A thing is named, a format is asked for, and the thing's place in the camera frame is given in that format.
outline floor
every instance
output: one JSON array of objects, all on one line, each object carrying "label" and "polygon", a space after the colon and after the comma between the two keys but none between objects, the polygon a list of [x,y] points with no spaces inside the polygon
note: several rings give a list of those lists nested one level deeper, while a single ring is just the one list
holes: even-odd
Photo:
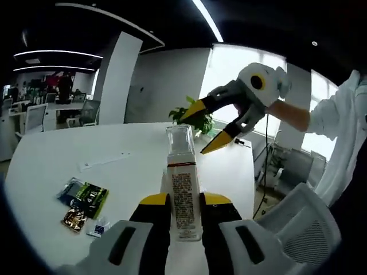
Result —
[{"label": "floor", "polygon": [[[255,191],[255,203],[253,206],[253,212],[257,210],[259,207],[259,204],[263,198],[264,192],[262,189],[258,189]],[[280,199],[273,197],[271,194],[265,195],[264,201],[260,206],[259,211],[257,212],[256,216],[254,217],[254,220],[259,219],[262,215],[269,212],[274,206],[276,206],[280,202]]]}]

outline black cable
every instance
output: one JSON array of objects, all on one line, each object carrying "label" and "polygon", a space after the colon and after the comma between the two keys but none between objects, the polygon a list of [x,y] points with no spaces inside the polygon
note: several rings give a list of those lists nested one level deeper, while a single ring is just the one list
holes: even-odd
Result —
[{"label": "black cable", "polygon": [[265,147],[266,147],[266,158],[265,158],[265,172],[264,172],[264,194],[263,194],[263,198],[261,199],[261,202],[259,203],[259,207],[257,208],[256,212],[254,213],[252,219],[255,218],[257,212],[259,212],[261,205],[263,204],[264,200],[265,200],[265,194],[266,194],[266,171],[268,168],[268,122],[269,122],[269,114],[267,114],[266,117],[266,131],[265,131]]}]

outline green leaves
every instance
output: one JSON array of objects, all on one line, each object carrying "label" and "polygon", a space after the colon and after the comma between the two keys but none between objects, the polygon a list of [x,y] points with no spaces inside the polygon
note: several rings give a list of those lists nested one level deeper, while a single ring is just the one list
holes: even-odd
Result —
[{"label": "green leaves", "polygon": [[[186,100],[191,105],[195,103],[195,100],[189,96],[186,96]],[[180,121],[180,119],[187,110],[187,108],[176,107],[174,110],[170,111],[168,117],[172,117],[173,122],[176,122],[177,124],[182,124],[182,121]],[[201,115],[195,115],[193,117],[185,119],[185,123],[192,125],[196,130],[201,130],[203,134],[207,134],[214,125],[212,115],[203,113]]]},{"label": "green leaves", "polygon": [[192,97],[186,96],[186,101],[188,101],[190,103],[190,105],[195,103],[195,99],[193,99]]}]

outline person's arm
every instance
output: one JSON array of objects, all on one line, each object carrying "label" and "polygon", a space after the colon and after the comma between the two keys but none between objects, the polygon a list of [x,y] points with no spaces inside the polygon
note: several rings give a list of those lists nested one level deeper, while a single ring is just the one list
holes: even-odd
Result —
[{"label": "person's arm", "polygon": [[309,127],[310,113],[308,110],[289,105],[281,100],[276,100],[267,108],[267,112],[288,123],[298,131],[306,132]]}]

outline black ceiling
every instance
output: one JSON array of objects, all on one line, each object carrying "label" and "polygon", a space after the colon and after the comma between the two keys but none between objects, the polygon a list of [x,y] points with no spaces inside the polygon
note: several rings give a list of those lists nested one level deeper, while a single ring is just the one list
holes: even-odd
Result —
[{"label": "black ceiling", "polygon": [[[159,50],[208,47],[216,38],[191,0],[161,1],[73,1],[96,7],[125,18],[152,32],[166,46]],[[363,69],[367,59],[364,39],[366,1],[349,0],[338,3],[295,2],[282,4],[260,1],[202,0],[225,43],[264,49],[285,56],[288,62],[305,69],[314,69],[336,84],[346,79],[354,68]],[[121,30],[139,36],[143,48],[159,43],[147,35],[127,27],[116,19],[75,7],[55,7],[54,2],[15,3],[10,5],[13,19],[2,18],[4,79],[19,68],[13,54],[28,50],[62,49],[99,54],[111,37]],[[47,62],[91,66],[90,58],[40,55]]]}]

